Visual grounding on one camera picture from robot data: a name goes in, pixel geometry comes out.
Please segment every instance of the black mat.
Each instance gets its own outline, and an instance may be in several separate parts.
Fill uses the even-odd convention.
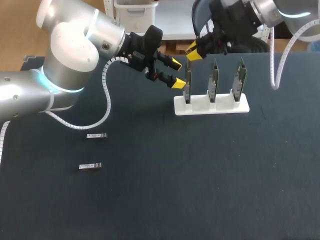
[[[97,129],[72,130],[44,113],[13,120],[0,167],[0,240],[319,238],[320,54],[291,54],[278,91],[268,54],[242,56],[249,113],[175,116],[181,91],[115,63],[111,114]],[[241,55],[215,57],[218,91],[228,93]],[[206,92],[213,60],[194,64],[194,94]],[[104,115],[102,67],[60,116],[86,125]],[[97,162],[100,171],[77,171]]]

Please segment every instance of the cable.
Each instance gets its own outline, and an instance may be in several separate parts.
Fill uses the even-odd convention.
[[[117,62],[117,61],[128,63],[127,58],[116,56],[106,63],[106,65],[104,66],[104,69],[102,71],[102,86],[103,86],[105,97],[106,97],[107,108],[106,108],[106,112],[105,112],[103,118],[101,118],[100,121],[98,121],[94,124],[88,125],[88,126],[76,126],[76,125],[73,125],[73,124],[66,122],[65,120],[63,120],[62,118],[60,118],[59,116],[57,116],[56,114],[54,114],[51,111],[46,111],[45,113],[48,114],[49,116],[53,117],[59,123],[67,126],[68,128],[76,129],[76,130],[92,129],[92,128],[95,128],[95,127],[99,126],[100,124],[102,124],[108,118],[110,110],[111,110],[111,99],[110,99],[109,91],[108,91],[107,84],[106,84],[107,70],[112,63]]]
[[[275,84],[275,29],[270,29],[270,84],[274,90],[279,88]]]
[[[4,150],[4,142],[5,142],[5,133],[7,130],[7,127],[9,125],[10,121],[6,121],[2,128],[1,128],[1,132],[0,132],[0,164],[1,164],[1,159],[2,159],[2,153]]]
[[[291,40],[288,42],[288,44],[286,45],[283,54],[281,56],[280,59],[280,63],[279,63],[279,67],[276,73],[276,78],[275,78],[275,73],[274,73],[274,67],[275,67],[275,63],[274,63],[274,29],[271,28],[271,42],[270,42],[270,82],[271,82],[271,87],[274,90],[277,90],[279,88],[280,85],[280,80],[281,80],[281,75],[282,75],[282,71],[284,69],[284,65],[286,63],[286,59],[287,56],[292,48],[292,46],[295,44],[295,42],[297,41],[297,39],[308,29],[316,26],[316,25],[320,25],[320,19],[316,19],[313,21],[308,22],[306,25],[304,25],[303,27],[301,27],[291,38]]]

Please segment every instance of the white plastic stand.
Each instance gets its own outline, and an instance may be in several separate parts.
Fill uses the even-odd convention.
[[[191,95],[190,104],[186,103],[184,96],[175,96],[175,115],[204,115],[204,114],[236,114],[248,113],[250,108],[246,95],[241,94],[239,102],[236,102],[232,93],[217,94],[215,103],[211,103],[208,91],[206,95]]]

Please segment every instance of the metal component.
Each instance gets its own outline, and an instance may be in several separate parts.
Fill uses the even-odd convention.
[[[91,163],[79,165],[79,170],[99,170],[102,168],[102,163]]]
[[[209,77],[209,84],[208,84],[208,94],[209,94],[209,99],[211,103],[216,102],[218,81],[219,81],[219,69],[217,65],[217,60],[214,60],[214,64],[212,65],[212,74]]]
[[[238,64],[236,74],[234,76],[234,81],[232,85],[232,93],[234,101],[239,102],[241,98],[242,91],[244,89],[245,81],[247,76],[247,69],[244,63],[244,60],[241,58],[241,61]]]
[[[108,135],[106,133],[98,133],[98,134],[87,134],[87,139],[106,139]]]
[[[26,63],[28,62],[29,59],[35,59],[36,56],[35,55],[25,55],[23,58],[23,61]]]
[[[51,33],[59,23],[72,22],[84,29],[86,35],[91,27],[89,40],[98,49],[99,54],[109,60],[118,54],[126,35],[125,28],[115,25],[114,19],[100,11],[95,19],[95,11],[96,8],[80,0],[52,0],[42,29]],[[109,44],[108,50],[102,48],[104,43]]]
[[[261,34],[261,40],[267,43],[269,39],[269,35],[270,35],[270,28],[268,28],[268,26],[264,24],[262,29],[262,34]]]
[[[260,23],[263,23],[263,20],[261,18],[261,14],[258,12],[258,9],[256,8],[255,4],[254,4],[254,0],[249,0],[249,3],[256,15],[256,17],[259,19]]]
[[[76,91],[82,89],[89,80],[93,71],[76,71],[63,65],[56,59],[49,46],[43,64],[44,75],[56,86]]]
[[[47,109],[51,93],[36,71],[0,72],[0,122]]]
[[[109,49],[110,49],[110,45],[107,44],[107,43],[104,43],[104,44],[102,44],[102,48],[103,48],[104,50],[109,50]]]
[[[272,28],[283,21],[273,0],[254,0],[250,4],[261,23]]]
[[[191,62],[187,60],[187,65],[185,70],[185,86],[183,88],[183,95],[184,95],[186,104],[191,103],[191,80],[192,80]]]

